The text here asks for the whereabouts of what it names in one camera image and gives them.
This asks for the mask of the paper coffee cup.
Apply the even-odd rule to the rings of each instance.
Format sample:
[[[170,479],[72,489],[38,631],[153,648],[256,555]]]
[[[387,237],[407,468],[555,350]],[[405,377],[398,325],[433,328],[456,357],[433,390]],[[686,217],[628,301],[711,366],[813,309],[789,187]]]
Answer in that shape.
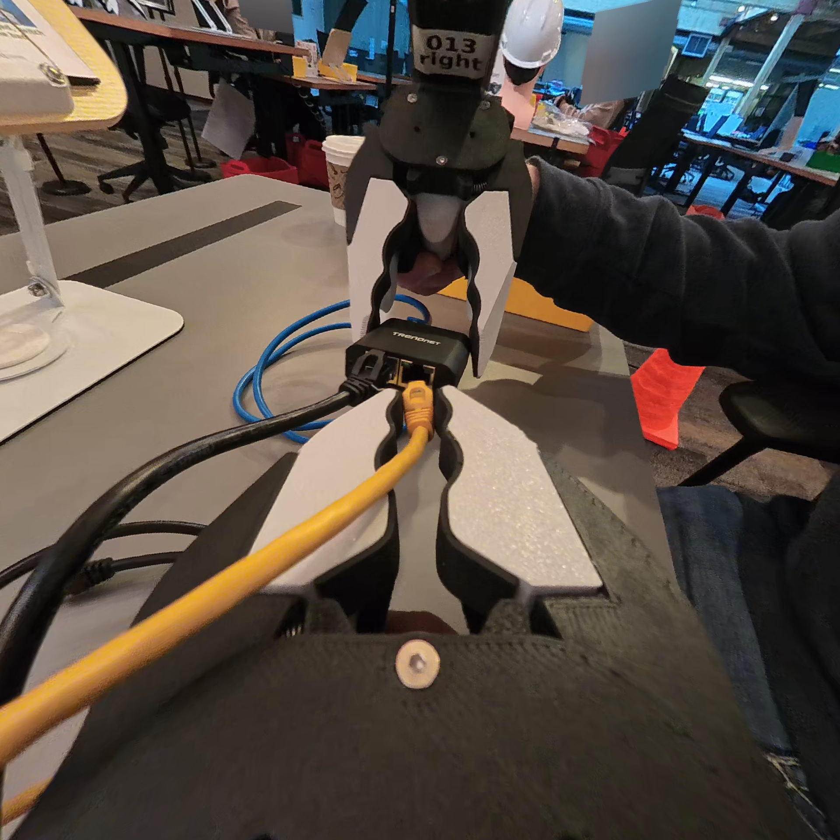
[[[322,151],[327,166],[329,193],[332,212],[336,224],[346,226],[344,208],[344,190],[347,174],[354,156],[364,143],[364,136],[337,135],[328,136],[322,143]]]

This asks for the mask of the white hard hat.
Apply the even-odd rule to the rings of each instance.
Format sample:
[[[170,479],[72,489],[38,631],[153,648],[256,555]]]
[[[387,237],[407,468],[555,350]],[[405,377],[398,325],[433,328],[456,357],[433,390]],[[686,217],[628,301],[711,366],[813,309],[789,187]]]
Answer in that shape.
[[[500,51],[511,65],[536,70],[560,50],[564,25],[562,1],[512,1],[500,39]]]

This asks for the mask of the red bag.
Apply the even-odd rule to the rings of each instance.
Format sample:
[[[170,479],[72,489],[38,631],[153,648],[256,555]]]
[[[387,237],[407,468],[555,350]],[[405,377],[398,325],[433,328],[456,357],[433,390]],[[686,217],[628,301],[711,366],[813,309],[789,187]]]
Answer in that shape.
[[[588,136],[590,146],[577,167],[577,174],[582,177],[601,177],[611,156],[626,136],[624,129],[613,131],[592,126]]]

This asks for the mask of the yellow plastic bin with divider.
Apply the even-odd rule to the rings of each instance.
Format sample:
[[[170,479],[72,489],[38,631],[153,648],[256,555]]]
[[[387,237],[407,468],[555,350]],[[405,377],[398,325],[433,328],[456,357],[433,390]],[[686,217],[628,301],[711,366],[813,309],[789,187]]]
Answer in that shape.
[[[577,332],[587,333],[593,320],[578,312],[561,309],[523,280],[510,277],[502,286],[492,280],[490,284],[476,283],[479,293],[480,315],[477,330],[489,334],[489,329],[501,325],[502,312],[516,314],[537,322],[544,322]]]

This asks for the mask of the white document stand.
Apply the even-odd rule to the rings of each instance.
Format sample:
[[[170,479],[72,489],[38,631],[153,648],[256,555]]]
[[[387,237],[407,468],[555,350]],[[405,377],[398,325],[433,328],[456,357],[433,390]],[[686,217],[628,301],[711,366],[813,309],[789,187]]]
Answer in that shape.
[[[23,285],[1,296],[1,440],[19,434],[183,328],[182,316],[131,297],[60,280],[24,137],[106,129],[128,96],[119,72],[64,2],[32,2],[100,77],[73,87],[12,44],[1,55],[1,169],[24,248]]]

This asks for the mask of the cluttered background table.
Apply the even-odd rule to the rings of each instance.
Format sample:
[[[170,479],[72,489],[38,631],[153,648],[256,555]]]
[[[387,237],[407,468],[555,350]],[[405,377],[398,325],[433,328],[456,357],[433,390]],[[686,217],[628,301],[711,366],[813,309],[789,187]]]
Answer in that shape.
[[[707,162],[703,165],[696,183],[682,205],[685,210],[688,210],[694,205],[707,179],[711,176],[719,159],[722,157],[738,159],[740,161],[738,167],[743,169],[741,178],[736,182],[728,198],[720,207],[720,212],[724,217],[741,200],[744,190],[747,189],[753,177],[764,175],[767,172],[774,173],[775,175],[773,187],[768,191],[769,195],[775,189],[776,183],[782,175],[799,177],[809,183],[830,187],[831,189],[838,187],[838,173],[815,170],[806,165],[783,161],[780,156],[773,157],[771,154],[766,154],[761,151],[745,150],[733,146],[729,142],[712,140],[704,135],[686,129],[683,129],[680,134],[681,140],[686,144],[686,149],[679,157],[679,164],[674,171],[674,176],[677,179],[681,178],[683,172],[688,172],[693,160],[703,153],[707,154]]]

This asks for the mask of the white hanging paper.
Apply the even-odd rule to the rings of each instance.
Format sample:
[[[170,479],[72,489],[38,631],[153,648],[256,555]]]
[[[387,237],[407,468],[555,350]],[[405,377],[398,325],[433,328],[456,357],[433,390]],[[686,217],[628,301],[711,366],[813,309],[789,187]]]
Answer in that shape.
[[[202,138],[227,158],[238,161],[256,126],[254,103],[242,92],[221,79],[215,88],[211,108],[206,116]]]

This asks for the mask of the black network switch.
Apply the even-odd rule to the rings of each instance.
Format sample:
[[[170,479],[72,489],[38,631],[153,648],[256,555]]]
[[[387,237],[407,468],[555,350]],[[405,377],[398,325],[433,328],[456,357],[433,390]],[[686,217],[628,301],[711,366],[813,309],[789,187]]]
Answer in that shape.
[[[344,373],[378,388],[424,382],[438,389],[459,385],[470,361],[464,334],[391,318],[346,350]]]

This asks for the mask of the red storage bin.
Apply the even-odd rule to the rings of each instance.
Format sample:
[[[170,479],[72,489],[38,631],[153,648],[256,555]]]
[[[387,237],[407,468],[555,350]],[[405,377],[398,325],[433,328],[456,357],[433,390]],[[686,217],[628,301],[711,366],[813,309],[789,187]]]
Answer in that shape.
[[[220,164],[223,178],[237,175],[261,175],[273,181],[300,184],[298,168],[276,156],[246,156],[240,160],[227,160]]]
[[[288,132],[286,150],[286,160],[297,170],[300,185],[329,190],[326,155],[321,142],[310,140],[299,132]]]

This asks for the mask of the printed instruction sheet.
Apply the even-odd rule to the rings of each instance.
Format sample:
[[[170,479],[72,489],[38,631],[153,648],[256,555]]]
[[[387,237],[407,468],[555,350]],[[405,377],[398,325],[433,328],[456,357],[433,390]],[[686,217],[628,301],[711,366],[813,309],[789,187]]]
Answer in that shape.
[[[73,87],[95,87],[101,81],[32,2],[1,2],[1,38],[2,56],[11,54],[12,44],[28,49],[36,64],[57,68]]]

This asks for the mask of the person's legs in jeans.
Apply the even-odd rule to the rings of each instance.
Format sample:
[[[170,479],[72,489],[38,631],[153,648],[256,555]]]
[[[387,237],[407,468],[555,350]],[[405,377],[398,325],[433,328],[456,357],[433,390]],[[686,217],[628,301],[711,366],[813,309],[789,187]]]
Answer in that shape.
[[[720,486],[658,490],[680,587],[759,744],[838,797],[838,478],[816,500]]]

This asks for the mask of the person's right forearm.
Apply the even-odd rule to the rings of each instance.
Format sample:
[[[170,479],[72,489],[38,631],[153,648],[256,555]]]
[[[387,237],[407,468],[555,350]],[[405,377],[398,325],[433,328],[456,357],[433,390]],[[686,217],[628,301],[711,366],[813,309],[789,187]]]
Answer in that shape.
[[[517,275],[540,295],[679,364],[838,389],[838,212],[777,231],[528,166]]]

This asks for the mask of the person's right hand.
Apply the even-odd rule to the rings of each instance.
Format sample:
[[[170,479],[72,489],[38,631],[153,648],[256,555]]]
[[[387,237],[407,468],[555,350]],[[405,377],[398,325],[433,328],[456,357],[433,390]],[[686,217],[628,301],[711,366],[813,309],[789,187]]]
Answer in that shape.
[[[456,260],[441,259],[433,253],[420,251],[412,268],[397,274],[397,284],[412,295],[430,297],[463,275]]]

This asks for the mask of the orange traffic cone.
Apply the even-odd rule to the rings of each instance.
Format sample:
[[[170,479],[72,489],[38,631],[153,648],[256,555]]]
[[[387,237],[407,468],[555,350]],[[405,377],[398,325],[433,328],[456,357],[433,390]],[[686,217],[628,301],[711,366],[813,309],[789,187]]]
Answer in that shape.
[[[631,385],[643,436],[647,441],[676,450],[679,412],[693,392],[705,367],[674,362],[667,350],[656,349],[631,375]]]

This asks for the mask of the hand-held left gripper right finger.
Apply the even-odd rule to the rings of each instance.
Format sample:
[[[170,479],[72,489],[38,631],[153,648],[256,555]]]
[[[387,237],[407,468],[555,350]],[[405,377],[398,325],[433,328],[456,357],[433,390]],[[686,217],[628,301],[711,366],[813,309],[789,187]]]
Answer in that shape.
[[[445,478],[436,537],[439,580],[478,633],[498,603],[530,615],[547,597],[593,597],[604,583],[538,446],[452,385],[435,397]]]

